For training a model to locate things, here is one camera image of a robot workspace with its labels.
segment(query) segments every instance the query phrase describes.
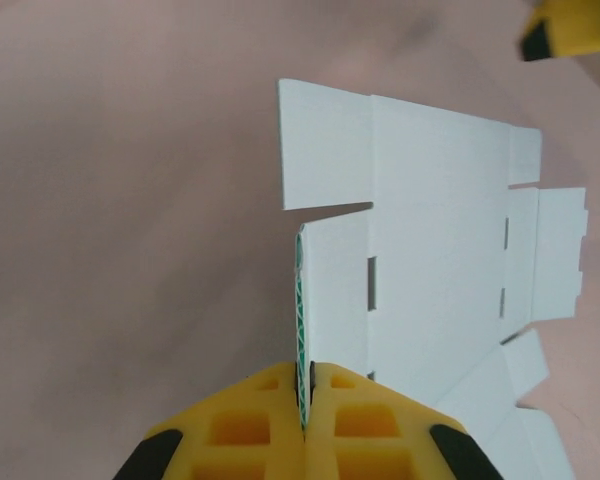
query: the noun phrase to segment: white cardboard box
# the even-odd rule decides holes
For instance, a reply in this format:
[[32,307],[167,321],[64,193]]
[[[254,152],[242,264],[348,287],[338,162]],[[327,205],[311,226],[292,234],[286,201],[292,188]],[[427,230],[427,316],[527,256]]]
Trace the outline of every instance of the white cardboard box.
[[373,203],[298,234],[304,363],[454,416],[506,479],[573,478],[551,419],[516,402],[548,376],[520,332],[574,315],[584,189],[510,189],[539,180],[538,130],[295,80],[279,95],[284,207]]

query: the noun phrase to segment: square cutout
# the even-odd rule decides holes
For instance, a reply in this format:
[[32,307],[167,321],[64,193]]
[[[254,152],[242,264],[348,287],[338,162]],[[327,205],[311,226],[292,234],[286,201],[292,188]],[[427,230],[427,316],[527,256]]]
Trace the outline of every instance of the square cutout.
[[356,384],[343,375],[331,377],[331,388],[355,388]]
[[191,480],[264,480],[265,465],[198,465]]
[[227,411],[214,415],[210,445],[268,445],[269,416],[264,412]]
[[424,480],[416,476],[406,449],[342,450],[336,459],[339,480]]
[[386,405],[350,405],[336,412],[336,437],[399,437],[393,411]]

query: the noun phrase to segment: cardboard tab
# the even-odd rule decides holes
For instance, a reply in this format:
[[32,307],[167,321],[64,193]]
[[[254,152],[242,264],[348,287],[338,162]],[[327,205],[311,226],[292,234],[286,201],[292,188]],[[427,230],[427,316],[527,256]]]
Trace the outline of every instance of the cardboard tab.
[[511,127],[509,185],[540,181],[542,133],[536,128]]
[[549,367],[536,330],[529,330],[502,347],[509,367],[509,378],[520,399],[549,377]]
[[572,480],[576,476],[551,417],[541,410],[517,409],[527,431],[536,462],[545,480]]

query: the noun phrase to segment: pink surface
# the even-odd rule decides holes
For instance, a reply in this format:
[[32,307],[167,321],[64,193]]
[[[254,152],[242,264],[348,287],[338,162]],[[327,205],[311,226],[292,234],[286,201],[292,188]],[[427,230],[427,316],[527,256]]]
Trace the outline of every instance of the pink surface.
[[0,479],[111,477],[152,423],[293,358],[293,236],[331,212],[281,211],[279,77],[547,132],[542,184],[588,188],[589,234],[528,401],[600,479],[600,112],[512,95],[485,59],[513,48],[459,43],[442,5],[1,2]]

